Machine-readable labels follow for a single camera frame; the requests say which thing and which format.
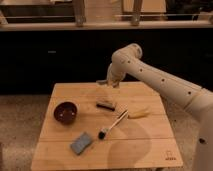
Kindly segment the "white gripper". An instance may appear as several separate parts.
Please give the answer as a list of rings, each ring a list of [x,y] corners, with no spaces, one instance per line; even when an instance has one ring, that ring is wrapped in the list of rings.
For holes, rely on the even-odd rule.
[[[118,88],[119,83],[125,78],[126,73],[116,65],[110,64],[107,70],[107,85]]]

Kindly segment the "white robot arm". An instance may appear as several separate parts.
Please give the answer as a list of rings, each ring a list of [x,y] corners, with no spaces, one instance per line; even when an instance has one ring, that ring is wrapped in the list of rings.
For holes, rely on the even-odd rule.
[[[213,92],[142,62],[142,55],[136,43],[116,50],[107,84],[118,87],[129,74],[191,114],[200,123],[192,171],[213,171]]]

